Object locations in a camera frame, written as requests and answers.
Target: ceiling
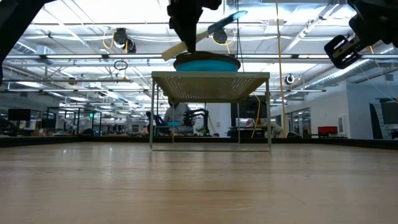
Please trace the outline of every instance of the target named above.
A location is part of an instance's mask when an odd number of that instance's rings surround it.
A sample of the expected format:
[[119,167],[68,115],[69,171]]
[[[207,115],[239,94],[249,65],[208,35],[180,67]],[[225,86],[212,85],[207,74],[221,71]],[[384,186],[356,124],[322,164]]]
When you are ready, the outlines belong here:
[[[205,30],[210,24],[234,13],[233,1],[225,0],[217,11],[204,9],[198,24],[198,32]],[[239,10],[247,10],[248,14],[239,21],[242,54],[278,54],[277,15],[274,3],[262,3],[261,0],[239,1]],[[121,49],[112,47],[112,33],[119,27],[125,27],[127,34],[137,47],[137,54],[161,54],[163,51],[179,43],[174,30],[169,29],[166,7],[168,0],[58,0],[46,4],[37,14],[19,44],[35,52],[31,54],[124,54]],[[283,54],[321,54],[324,55],[323,46],[334,36],[352,35],[353,31],[348,21],[355,15],[355,11],[347,5],[328,6],[328,1],[280,1],[279,21]],[[237,52],[236,31],[238,24],[226,26],[228,39],[231,41],[229,51]],[[197,50],[205,50],[219,54],[227,54],[225,45],[217,45],[212,38],[207,38],[197,44]],[[26,54],[21,48],[14,49],[10,55]],[[14,72],[5,72],[5,79],[40,80],[52,79],[84,79],[92,80],[91,87],[103,89],[149,89],[150,75],[153,71],[174,71],[172,61],[164,62],[161,59],[136,59],[127,60],[129,67],[125,71],[114,71],[114,60],[52,60],[51,64],[37,63],[34,60],[6,60],[4,66],[12,67]],[[312,62],[284,62],[282,63],[282,76],[293,74],[300,77],[301,81],[307,80],[314,74],[331,68],[329,61],[323,63]],[[279,64],[264,62],[262,60],[244,61],[245,72],[270,72],[271,88],[279,86]],[[131,83],[103,82],[104,79],[128,78]],[[52,88],[77,89],[87,88],[87,83],[42,83],[43,86]],[[13,88],[29,88],[28,86],[12,83]],[[72,93],[59,93],[54,96],[63,99]],[[145,108],[150,98],[148,93],[115,93],[118,97],[79,95],[86,98],[87,102],[134,103]],[[67,100],[71,103],[80,101]]]

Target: wooden surface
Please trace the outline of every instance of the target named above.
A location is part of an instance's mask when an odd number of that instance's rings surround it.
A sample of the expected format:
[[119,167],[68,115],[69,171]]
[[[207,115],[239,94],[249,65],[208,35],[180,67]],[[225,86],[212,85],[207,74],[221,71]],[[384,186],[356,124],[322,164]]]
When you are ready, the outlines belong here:
[[0,149],[0,223],[397,223],[398,153],[326,145]]

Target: person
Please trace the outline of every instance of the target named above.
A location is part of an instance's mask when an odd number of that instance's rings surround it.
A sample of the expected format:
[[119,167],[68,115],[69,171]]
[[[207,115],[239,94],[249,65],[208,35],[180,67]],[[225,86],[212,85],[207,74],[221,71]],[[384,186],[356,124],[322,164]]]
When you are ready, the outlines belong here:
[[174,129],[175,133],[193,135],[193,126],[195,125],[196,118],[192,118],[192,124],[190,125],[184,123],[184,113],[191,110],[188,104],[175,103],[173,107],[173,103],[169,100],[169,105],[170,107],[167,108],[166,114],[164,115],[164,121],[178,121],[179,125]]
[[[253,127],[253,120],[256,122],[256,119],[249,119],[246,123],[246,127]],[[267,127],[267,119],[260,118],[257,122],[257,127]],[[285,130],[277,123],[271,121],[271,135],[273,138],[285,138]]]

